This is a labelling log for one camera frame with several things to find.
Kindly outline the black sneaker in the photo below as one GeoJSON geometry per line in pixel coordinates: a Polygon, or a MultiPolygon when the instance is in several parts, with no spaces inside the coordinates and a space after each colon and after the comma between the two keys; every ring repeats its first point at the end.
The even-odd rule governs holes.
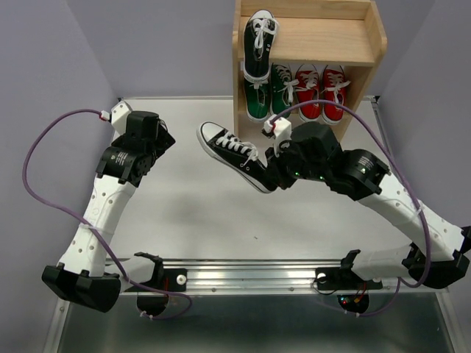
{"type": "Polygon", "coordinates": [[[244,78],[261,84],[269,77],[269,55],[273,47],[279,23],[268,10],[256,11],[244,27],[244,78]]]}
{"type": "Polygon", "coordinates": [[[272,193],[277,189],[266,175],[266,166],[253,143],[242,141],[230,130],[210,121],[200,125],[196,136],[210,157],[233,169],[257,191],[272,193]]]}

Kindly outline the red sneaker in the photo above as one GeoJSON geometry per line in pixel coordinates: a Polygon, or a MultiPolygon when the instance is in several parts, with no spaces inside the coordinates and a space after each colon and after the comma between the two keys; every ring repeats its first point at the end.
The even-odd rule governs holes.
{"type": "MultiPolygon", "coordinates": [[[[324,100],[343,105],[347,98],[347,86],[349,84],[350,81],[346,79],[344,70],[340,65],[327,65],[322,74],[324,100]]],[[[336,105],[323,105],[322,118],[328,125],[337,125],[342,120],[343,114],[343,109],[336,105]]]]}
{"type": "MultiPolygon", "coordinates": [[[[319,72],[314,65],[301,65],[295,74],[295,79],[298,81],[295,92],[299,103],[319,98],[319,72]]],[[[299,112],[303,121],[317,121],[321,113],[321,107],[319,104],[304,105],[299,108],[299,112]]]]}

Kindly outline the green sneaker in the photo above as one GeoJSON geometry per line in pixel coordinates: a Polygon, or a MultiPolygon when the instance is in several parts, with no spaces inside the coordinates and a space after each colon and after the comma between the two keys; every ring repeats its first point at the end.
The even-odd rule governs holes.
{"type": "Polygon", "coordinates": [[[244,80],[247,115],[251,121],[263,122],[269,115],[271,93],[267,80],[253,83],[244,80]]]}
{"type": "Polygon", "coordinates": [[[294,83],[291,69],[281,64],[272,64],[270,86],[272,90],[272,112],[279,114],[288,109],[294,100],[294,83]]]}

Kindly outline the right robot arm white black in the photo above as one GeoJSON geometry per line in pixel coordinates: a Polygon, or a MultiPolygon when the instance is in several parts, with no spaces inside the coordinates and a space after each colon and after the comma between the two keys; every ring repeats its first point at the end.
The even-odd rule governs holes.
{"type": "Polygon", "coordinates": [[[374,154],[343,150],[331,128],[317,122],[292,127],[279,118],[265,122],[262,133],[274,141],[266,158],[282,189],[298,179],[324,182],[333,192],[375,211],[410,240],[396,249],[350,251],[338,268],[325,272],[323,288],[353,289],[374,279],[410,277],[443,289],[465,276],[470,228],[455,226],[413,201],[405,185],[374,154]]]}

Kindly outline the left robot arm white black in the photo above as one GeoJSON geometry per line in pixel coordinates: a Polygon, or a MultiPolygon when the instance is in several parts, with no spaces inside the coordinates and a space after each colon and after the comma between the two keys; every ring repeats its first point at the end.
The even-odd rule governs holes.
{"type": "Polygon", "coordinates": [[[137,276],[146,289],[163,284],[163,261],[138,252],[120,265],[107,265],[107,248],[120,217],[141,180],[175,142],[159,115],[128,111],[119,136],[104,151],[96,168],[84,219],[57,265],[44,268],[41,279],[61,299],[109,311],[137,276]]]}

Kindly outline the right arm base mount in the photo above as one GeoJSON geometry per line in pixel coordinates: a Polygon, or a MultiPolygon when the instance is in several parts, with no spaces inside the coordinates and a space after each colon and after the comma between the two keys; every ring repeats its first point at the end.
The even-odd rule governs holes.
{"type": "Polygon", "coordinates": [[[364,280],[353,272],[353,260],[361,253],[360,250],[350,251],[337,267],[320,267],[311,287],[321,295],[337,295],[341,309],[348,313],[364,314],[369,308],[369,290],[381,290],[381,281],[364,280]]]}

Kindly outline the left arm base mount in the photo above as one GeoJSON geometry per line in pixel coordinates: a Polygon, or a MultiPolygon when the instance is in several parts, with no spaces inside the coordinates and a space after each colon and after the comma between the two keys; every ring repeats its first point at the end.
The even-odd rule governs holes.
{"type": "Polygon", "coordinates": [[[186,314],[192,299],[186,292],[187,270],[166,268],[163,259],[144,252],[121,263],[121,291],[137,295],[140,316],[151,321],[169,320],[186,314]]]}

